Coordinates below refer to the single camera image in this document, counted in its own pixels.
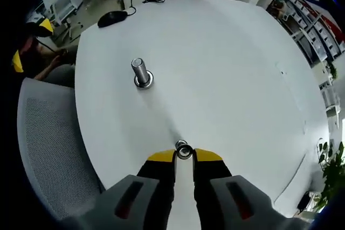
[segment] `table surface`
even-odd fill
[[[134,58],[154,74],[152,88],[135,87]],[[238,1],[147,3],[123,22],[91,26],[80,38],[75,95],[106,189],[181,138],[222,156],[291,215],[309,185],[312,159],[303,158],[328,140],[303,53],[264,9]],[[192,159],[179,160],[169,229],[199,229],[193,188]]]

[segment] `chair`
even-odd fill
[[[88,211],[102,185],[82,141],[74,90],[24,79],[17,134],[26,175],[48,212],[60,221]]]
[[[72,4],[71,0],[57,0],[54,4],[52,4],[51,11],[55,15],[55,21],[59,25],[65,26],[63,31],[63,41],[65,40],[67,35],[69,36],[70,40],[72,40],[73,29],[77,27],[84,27],[80,22],[77,22],[76,25],[71,25],[69,16],[72,13],[75,15],[77,14],[77,10]]]

